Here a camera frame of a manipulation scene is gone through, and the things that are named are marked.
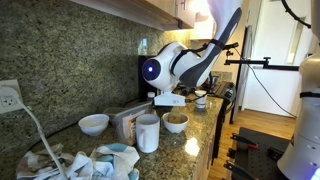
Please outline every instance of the kitchen counter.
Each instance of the kitchen counter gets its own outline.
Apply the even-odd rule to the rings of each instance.
[[[190,119],[187,128],[180,134],[170,133],[161,123],[158,149],[150,154],[138,150],[140,159],[135,164],[135,168],[140,171],[140,179],[194,178],[198,166],[202,166],[199,162],[210,141],[210,134],[215,127],[222,99],[208,97],[206,103],[205,109],[195,108],[194,103],[179,107],[180,112]],[[117,135],[110,123],[107,129],[97,137],[83,134],[75,124],[49,137],[48,142],[51,146],[63,144],[64,153],[75,156],[78,151],[83,151],[89,156],[96,147],[116,143]],[[38,143],[32,150],[43,148],[42,143]]]

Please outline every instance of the cup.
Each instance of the cup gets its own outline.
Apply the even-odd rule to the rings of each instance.
[[[195,91],[197,98],[201,97],[196,100],[196,107],[197,108],[203,109],[206,107],[206,100],[207,100],[207,95],[205,95],[206,93],[207,93],[207,91],[204,91],[204,90]]]
[[[153,114],[143,114],[136,119],[136,139],[138,149],[152,153],[159,146],[160,118]]]

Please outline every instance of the mug handle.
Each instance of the mug handle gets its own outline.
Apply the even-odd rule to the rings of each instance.
[[[139,136],[138,136],[138,144],[140,144],[140,146],[142,146],[143,149],[146,148],[146,141],[145,141],[145,136],[146,134],[146,130],[141,129]]]

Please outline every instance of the electrical outlet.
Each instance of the electrical outlet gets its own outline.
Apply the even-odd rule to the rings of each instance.
[[[3,86],[13,88],[18,93],[19,100],[22,102],[22,96],[21,96],[18,80],[13,79],[13,80],[0,81],[0,88]],[[16,111],[19,109],[23,109],[23,107],[17,102],[15,98],[9,95],[0,95],[0,114]]]

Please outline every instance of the bowl of food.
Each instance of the bowl of food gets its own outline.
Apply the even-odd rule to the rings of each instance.
[[[107,128],[109,119],[106,114],[93,114],[82,118],[78,125],[83,133],[89,136],[98,136]]]
[[[181,113],[168,112],[162,116],[164,127],[171,133],[180,133],[185,130],[188,123],[189,117]]]

